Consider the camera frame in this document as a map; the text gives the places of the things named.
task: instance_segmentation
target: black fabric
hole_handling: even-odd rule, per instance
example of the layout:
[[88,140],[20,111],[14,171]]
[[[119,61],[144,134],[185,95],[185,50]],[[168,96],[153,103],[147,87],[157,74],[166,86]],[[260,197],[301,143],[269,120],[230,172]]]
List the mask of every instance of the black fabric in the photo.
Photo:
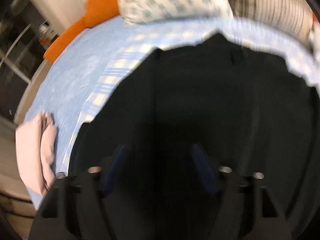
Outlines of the black fabric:
[[29,239],[292,239],[263,179],[218,173],[198,145],[162,149],[121,146],[102,172],[56,180]]
[[74,176],[75,175],[75,167],[74,167],[74,165],[75,165],[76,152],[78,150],[79,143],[81,142],[82,136],[85,134],[89,124],[90,123],[88,123],[88,122],[84,122],[80,126],[80,129],[78,131],[78,135],[77,135],[75,143],[73,144],[71,155],[70,155],[69,168],[68,168],[68,175],[69,176]]
[[264,173],[297,238],[320,206],[319,120],[316,89],[288,73],[283,58],[217,34],[195,47],[156,49],[114,90],[70,165],[79,174],[119,145],[149,145],[161,158],[163,142],[196,143],[241,175]]

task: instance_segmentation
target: bed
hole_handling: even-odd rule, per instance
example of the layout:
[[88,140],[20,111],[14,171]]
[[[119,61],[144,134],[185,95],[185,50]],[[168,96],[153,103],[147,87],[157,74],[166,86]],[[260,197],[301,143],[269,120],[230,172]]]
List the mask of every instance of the bed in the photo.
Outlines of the bed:
[[[153,50],[198,44],[220,32],[237,44],[282,56],[288,71],[319,86],[319,64],[296,39],[246,18],[173,20],[124,27],[120,16],[81,32],[58,57],[41,84],[25,121],[43,111],[58,128],[54,171],[68,173],[70,153],[83,122],[91,121],[116,85]],[[39,207],[42,197],[28,190]]]

